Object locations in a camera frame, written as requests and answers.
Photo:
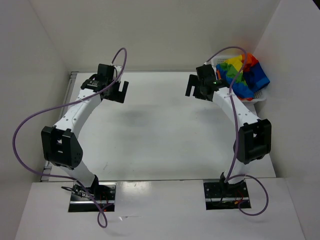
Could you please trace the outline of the rainbow striped shorts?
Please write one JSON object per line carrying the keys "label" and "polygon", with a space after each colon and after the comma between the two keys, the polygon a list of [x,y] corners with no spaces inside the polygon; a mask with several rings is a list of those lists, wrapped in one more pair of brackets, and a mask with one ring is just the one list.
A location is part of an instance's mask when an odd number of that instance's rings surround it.
{"label": "rainbow striped shorts", "polygon": [[237,76],[232,89],[241,100],[252,101],[255,94],[269,85],[270,80],[263,71],[260,62],[251,54],[241,54],[229,58],[216,65],[218,76],[231,84],[233,78]]}

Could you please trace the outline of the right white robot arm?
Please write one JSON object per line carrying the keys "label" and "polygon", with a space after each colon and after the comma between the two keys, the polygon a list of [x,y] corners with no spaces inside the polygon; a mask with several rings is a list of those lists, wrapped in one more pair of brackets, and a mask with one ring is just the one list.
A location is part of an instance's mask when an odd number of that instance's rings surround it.
{"label": "right white robot arm", "polygon": [[220,193],[230,197],[244,181],[249,164],[270,153],[272,124],[252,113],[230,90],[226,80],[216,78],[210,64],[197,67],[196,75],[189,76],[185,95],[215,103],[234,123],[234,156],[229,169],[221,174],[219,184]]}

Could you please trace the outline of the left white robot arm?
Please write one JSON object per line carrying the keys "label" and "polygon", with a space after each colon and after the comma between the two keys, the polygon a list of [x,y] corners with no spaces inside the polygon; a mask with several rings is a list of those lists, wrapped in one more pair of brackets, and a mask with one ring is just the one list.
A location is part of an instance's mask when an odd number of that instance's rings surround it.
{"label": "left white robot arm", "polygon": [[84,153],[78,137],[93,110],[103,100],[124,103],[129,83],[121,84],[122,70],[122,66],[100,63],[97,73],[82,83],[76,104],[52,127],[45,126],[41,131],[45,160],[77,179],[79,183],[73,191],[77,192],[83,186],[82,194],[89,200],[100,194],[99,179],[83,162]]}

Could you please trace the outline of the white plastic mesh basket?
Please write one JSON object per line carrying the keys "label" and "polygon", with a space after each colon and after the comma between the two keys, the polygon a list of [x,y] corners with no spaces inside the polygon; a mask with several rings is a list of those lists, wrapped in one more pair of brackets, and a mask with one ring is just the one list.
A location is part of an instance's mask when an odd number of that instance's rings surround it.
{"label": "white plastic mesh basket", "polygon": [[[216,72],[216,76],[221,79],[220,76],[218,76],[219,72],[217,71],[216,69],[216,65],[224,62],[225,60],[227,59],[230,59],[230,58],[234,58],[234,57],[237,57],[239,55],[247,55],[248,53],[239,53],[239,54],[224,54],[222,50],[218,51],[218,53],[215,53],[213,56],[211,56],[208,60],[205,61],[206,64],[212,64],[213,68],[214,68],[214,71]],[[240,70],[238,71],[238,73],[236,74],[235,77],[238,77],[239,73],[241,72],[241,70],[243,70],[243,68],[240,68]],[[256,103],[256,102],[261,102],[261,101],[264,101],[266,99],[266,95],[264,93],[264,89],[266,87],[264,87],[263,89],[259,90],[257,93],[254,94],[254,99],[251,100],[251,101],[248,101],[248,100],[242,100],[240,99],[242,102],[247,102],[247,103]]]}

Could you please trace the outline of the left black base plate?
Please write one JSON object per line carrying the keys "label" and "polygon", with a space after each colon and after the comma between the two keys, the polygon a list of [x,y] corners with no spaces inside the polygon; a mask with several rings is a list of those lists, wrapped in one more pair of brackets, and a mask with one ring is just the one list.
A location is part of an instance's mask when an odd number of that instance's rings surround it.
{"label": "left black base plate", "polygon": [[[62,186],[62,189],[71,192],[68,212],[87,213],[99,212],[97,206],[82,187],[74,184],[73,187]],[[115,211],[117,183],[112,181],[99,182],[99,193],[94,197],[97,204],[104,212]]]}

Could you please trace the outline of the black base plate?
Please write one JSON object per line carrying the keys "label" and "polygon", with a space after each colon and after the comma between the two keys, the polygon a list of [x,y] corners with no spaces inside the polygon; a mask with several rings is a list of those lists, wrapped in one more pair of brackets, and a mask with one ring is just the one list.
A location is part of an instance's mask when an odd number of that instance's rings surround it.
{"label": "black base plate", "polygon": [[[97,206],[82,187],[74,184],[73,187],[62,186],[62,189],[71,192],[68,212],[87,213],[99,212]],[[115,211],[117,183],[112,181],[99,182],[99,193],[94,197],[97,204],[104,212]]]}
{"label": "black base plate", "polygon": [[250,209],[251,203],[247,184],[242,181],[236,187],[223,189],[218,179],[203,181],[206,210]]}

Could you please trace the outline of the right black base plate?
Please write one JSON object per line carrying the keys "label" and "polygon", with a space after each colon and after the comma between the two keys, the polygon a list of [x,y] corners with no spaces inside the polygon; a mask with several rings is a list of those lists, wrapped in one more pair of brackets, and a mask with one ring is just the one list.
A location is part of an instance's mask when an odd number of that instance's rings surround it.
{"label": "right black base plate", "polygon": [[218,179],[203,181],[206,210],[250,209],[251,203],[247,184],[242,181],[236,187],[223,189]]}

